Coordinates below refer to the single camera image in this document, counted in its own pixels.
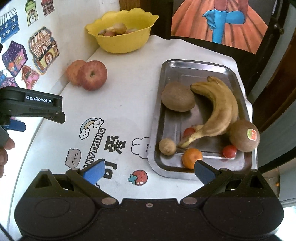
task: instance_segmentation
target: metal tray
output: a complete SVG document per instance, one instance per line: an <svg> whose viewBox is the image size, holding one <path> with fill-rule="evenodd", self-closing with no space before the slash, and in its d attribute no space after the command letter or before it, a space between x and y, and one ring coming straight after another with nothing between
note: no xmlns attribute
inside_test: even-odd
<svg viewBox="0 0 296 241"><path fill-rule="evenodd" d="M233 91L239 106L240 119L249 121L252 116L251 103L242 94L243 84L239 83L235 73L229 68L207 62L189 60L173 59L164 62L161 68L148 151L149 164L156 173L163 177L198 180L193 170L183 166L181 161L182 149L178 148L173 156L165 156L159 151L158 145L163 138L171 138L178 143L186 128L193 124L204 124L208 120L213 111L213 106L207 98L195 94L197 104L193 109L183 113L174 112L167 109L161 103L161 93L169 82L178 81L190 86L195 82L206 81L208 76L220 78ZM216 169L228 168L236 173L246 173L250 169L257 169L255 151L249 153L238 151L235 158L224 158L221 155L221 151L228 144L230 142L227 134L225 134L216 137L200 138L192 143L190 147L199 149L203 154L203 161Z"/></svg>

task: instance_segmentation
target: small orange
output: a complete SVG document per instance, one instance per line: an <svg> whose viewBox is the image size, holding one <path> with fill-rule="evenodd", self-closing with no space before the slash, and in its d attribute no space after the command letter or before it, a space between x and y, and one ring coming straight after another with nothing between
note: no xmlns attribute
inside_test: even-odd
<svg viewBox="0 0 296 241"><path fill-rule="evenodd" d="M202 153L195 148L189 148L182 156L182 162L188 169L194 169L194 164L197 160L202 160Z"/></svg>

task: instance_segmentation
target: red cherry tomato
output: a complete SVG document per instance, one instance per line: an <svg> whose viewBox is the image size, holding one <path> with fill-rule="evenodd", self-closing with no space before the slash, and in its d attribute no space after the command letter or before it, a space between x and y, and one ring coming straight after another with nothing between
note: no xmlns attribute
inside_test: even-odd
<svg viewBox="0 0 296 241"><path fill-rule="evenodd" d="M228 145L223 148L222 153L226 158L234 158L237 155L237 149L233 145Z"/></svg>
<svg viewBox="0 0 296 241"><path fill-rule="evenodd" d="M183 132L183 137L191 136L194 132L195 132L195 129L192 127L189 127L185 129L185 131Z"/></svg>

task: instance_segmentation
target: yellow plastic bowl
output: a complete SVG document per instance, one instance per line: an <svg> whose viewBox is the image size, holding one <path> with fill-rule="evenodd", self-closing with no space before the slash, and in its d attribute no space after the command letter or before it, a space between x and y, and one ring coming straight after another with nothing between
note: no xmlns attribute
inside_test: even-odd
<svg viewBox="0 0 296 241"><path fill-rule="evenodd" d="M148 41L151 27L157 19L158 15L152 15L141 8L133 8L130 11L107 12L102 18L86 25L86 29L107 52L128 53L141 48ZM138 30L113 37L98 35L101 30L112 27L115 23L124 23L127 29Z"/></svg>

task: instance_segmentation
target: white table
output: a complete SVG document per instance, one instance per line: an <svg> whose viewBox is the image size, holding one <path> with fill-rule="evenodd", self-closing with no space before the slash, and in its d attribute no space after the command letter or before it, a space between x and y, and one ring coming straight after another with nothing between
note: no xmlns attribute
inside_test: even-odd
<svg viewBox="0 0 296 241"><path fill-rule="evenodd" d="M89 92L81 87L68 84L62 92L64 124L44 120L24 160L12 202L12 212L28 185L43 168L52 173L65 173L65 165L70 149L81 151L81 160L77 167L83 168L87 158L104 158L110 163L111 179L102 178L97 183L101 189L119 201L122 198L177 198L190 194L203 186L200 181L169 179L159 176L145 159L145 148L149 142L152 115L163 62L169 59L188 59L225 65L242 81L235 61L228 56L192 45L183 40L164 40L151 36L147 44L127 54L110 54L98 49L89 60L102 61L108 70L106 83L98 91ZM105 129L99 148L95 153L90 149L98 133L99 122ZM79 136L88 132L88 137ZM108 137L118 136L126 141L125 147L117 151L105 150ZM141 185L128 181L136 170L147 173L148 180ZM13 218L10 219L9 233L13 238L20 237Z"/></svg>

